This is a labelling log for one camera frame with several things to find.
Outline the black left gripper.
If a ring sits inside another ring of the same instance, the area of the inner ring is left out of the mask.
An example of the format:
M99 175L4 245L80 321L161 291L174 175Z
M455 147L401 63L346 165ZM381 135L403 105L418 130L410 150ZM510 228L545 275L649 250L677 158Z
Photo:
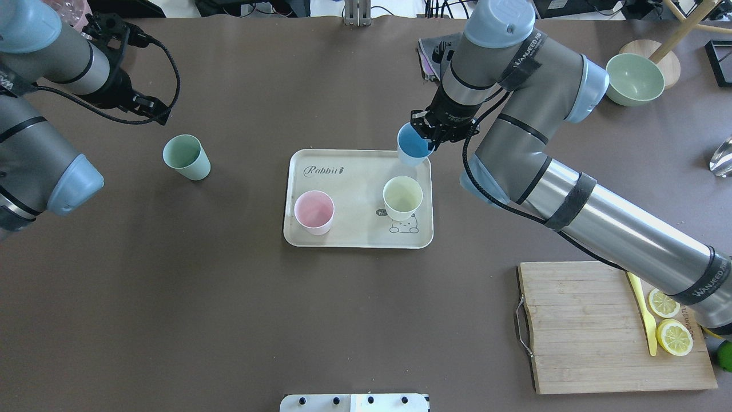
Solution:
M129 45L143 49L157 45L172 60L172 55L160 40L147 34L139 26L124 21L114 13L86 15L88 23L83 33L91 37L92 58L85 78L99 78L102 84L81 92L80 97L96 109L120 109L144 117L142 124L167 123L172 104L136 91L126 71L121 68Z

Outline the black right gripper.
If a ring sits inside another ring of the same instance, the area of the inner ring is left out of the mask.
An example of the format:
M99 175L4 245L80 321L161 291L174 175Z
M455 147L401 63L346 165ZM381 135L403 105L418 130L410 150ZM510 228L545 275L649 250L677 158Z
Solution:
M426 109L410 112L410 125L426 140L429 150L442 143L458 142L472 136L474 116L481 104L463 105L446 94L437 94Z

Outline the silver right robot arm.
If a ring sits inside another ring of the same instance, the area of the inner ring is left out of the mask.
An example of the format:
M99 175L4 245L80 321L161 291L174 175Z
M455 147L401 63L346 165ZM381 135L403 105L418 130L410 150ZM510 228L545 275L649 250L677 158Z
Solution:
M607 72L534 27L526 1L480 1L431 104L411 127L431 150L468 140L496 87L507 100L474 155L466 187L499 208L525 204L534 221L588 247L694 311L730 340L730 257L548 156L550 138L580 122L609 86Z

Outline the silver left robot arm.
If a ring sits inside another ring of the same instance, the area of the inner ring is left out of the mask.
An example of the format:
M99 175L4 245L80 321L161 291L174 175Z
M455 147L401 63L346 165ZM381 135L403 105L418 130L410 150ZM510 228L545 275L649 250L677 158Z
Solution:
M94 13L82 32L41 1L2 2L2 239L46 211L66 216L103 188L87 157L28 100L38 91L65 97L105 119L108 110L167 123L172 104L136 91L121 67L126 49L160 40L119 15Z

